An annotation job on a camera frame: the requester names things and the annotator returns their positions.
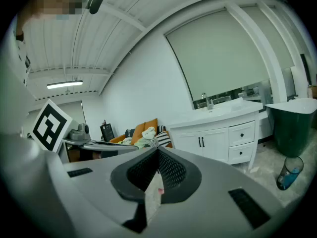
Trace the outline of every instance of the cabinet door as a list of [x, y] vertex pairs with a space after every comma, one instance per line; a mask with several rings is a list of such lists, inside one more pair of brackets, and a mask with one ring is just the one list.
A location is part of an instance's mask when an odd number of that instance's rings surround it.
[[178, 150], [203, 155], [203, 146], [199, 132], [175, 135], [175, 148]]
[[200, 132], [203, 156], [218, 161], [228, 162], [229, 132], [228, 128]]

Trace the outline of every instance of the roller blind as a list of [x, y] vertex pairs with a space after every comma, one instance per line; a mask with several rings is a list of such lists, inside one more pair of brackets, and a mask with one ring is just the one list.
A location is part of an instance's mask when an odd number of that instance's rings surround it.
[[285, 42], [271, 21], [258, 7], [245, 7], [243, 10], [256, 22], [271, 44], [281, 69], [294, 66]]
[[[77, 121], [78, 123], [86, 123], [81, 101], [58, 105], [58, 107], [62, 109], [66, 114], [68, 114], [70, 117], [72, 117], [75, 121]], [[27, 118], [25, 119], [22, 126], [23, 135], [25, 137], [27, 136], [28, 133], [31, 132], [32, 126], [39, 112], [40, 110], [31, 111], [28, 114]]]
[[194, 20], [167, 35], [193, 100], [269, 78], [263, 59], [242, 26], [220, 11]]

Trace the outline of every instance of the countertop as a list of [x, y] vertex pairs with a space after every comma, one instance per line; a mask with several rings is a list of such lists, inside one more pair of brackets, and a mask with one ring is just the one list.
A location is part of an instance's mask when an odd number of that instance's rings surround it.
[[216, 104], [212, 110], [207, 110], [206, 107], [179, 114], [177, 118], [172, 120], [169, 128], [172, 129], [230, 119], [259, 111], [262, 108], [262, 103], [245, 101], [242, 98], [238, 98], [232, 101]]

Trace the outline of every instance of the orange sofa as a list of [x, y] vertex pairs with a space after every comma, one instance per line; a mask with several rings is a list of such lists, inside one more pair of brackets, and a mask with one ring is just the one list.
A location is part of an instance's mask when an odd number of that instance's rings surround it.
[[[157, 135], [157, 129], [158, 129], [158, 119], [154, 119], [151, 121], [144, 122], [142, 124], [139, 124], [138, 126], [135, 127], [132, 140], [131, 140], [131, 145], [134, 145], [140, 138], [142, 138], [142, 132], [147, 130], [149, 127], [154, 127], [155, 129], [155, 135]], [[115, 137], [112, 140], [110, 140], [110, 143], [118, 143], [125, 139], [125, 134]], [[172, 143], [169, 143], [167, 147], [173, 148]]]

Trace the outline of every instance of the ceiling light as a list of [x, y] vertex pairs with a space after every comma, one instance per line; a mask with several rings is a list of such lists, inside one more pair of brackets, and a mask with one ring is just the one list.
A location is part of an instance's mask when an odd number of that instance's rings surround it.
[[74, 86], [74, 85], [82, 85], [82, 80], [76, 80], [76, 81], [68, 81], [68, 82], [60, 82], [60, 83], [54, 83], [54, 84], [48, 84], [48, 89], [54, 89], [58, 87], [65, 87], [65, 86]]

